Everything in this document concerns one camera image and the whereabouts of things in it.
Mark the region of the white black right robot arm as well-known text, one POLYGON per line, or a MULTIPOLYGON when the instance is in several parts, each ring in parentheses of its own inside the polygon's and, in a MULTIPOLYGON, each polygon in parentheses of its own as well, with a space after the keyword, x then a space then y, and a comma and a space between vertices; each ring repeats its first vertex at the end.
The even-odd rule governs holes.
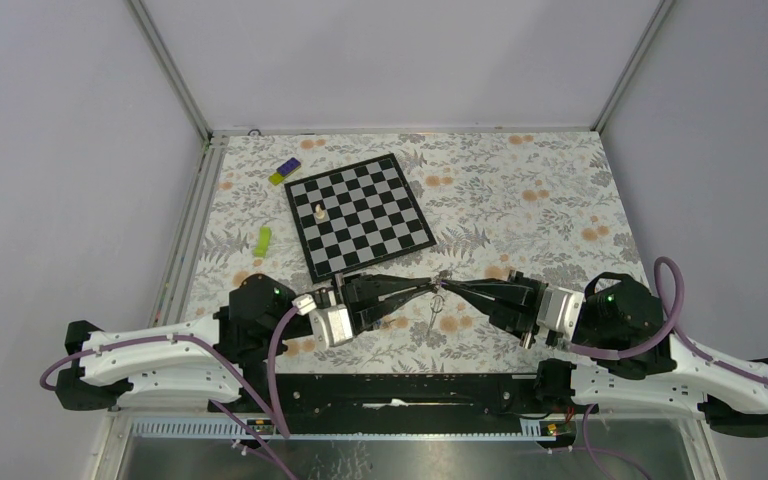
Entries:
POLYGON ((628 274, 603 272, 575 291, 514 272, 443 280, 520 341, 558 354, 538 364, 524 402, 549 412, 619 407, 704 420, 733 437, 768 437, 768 358, 743 361, 677 333, 662 302, 628 274))

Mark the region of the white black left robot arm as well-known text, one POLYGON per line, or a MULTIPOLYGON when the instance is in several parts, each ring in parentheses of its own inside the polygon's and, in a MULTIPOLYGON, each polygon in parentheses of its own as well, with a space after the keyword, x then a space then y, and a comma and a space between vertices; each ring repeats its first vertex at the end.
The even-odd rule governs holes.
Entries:
POLYGON ((66 357, 39 383, 71 411, 214 401, 274 416, 281 411, 276 363, 285 341, 311 337, 325 348, 340 346, 439 286, 432 278, 355 275, 296 293, 254 275, 226 305, 194 320, 118 333, 71 322, 66 357))

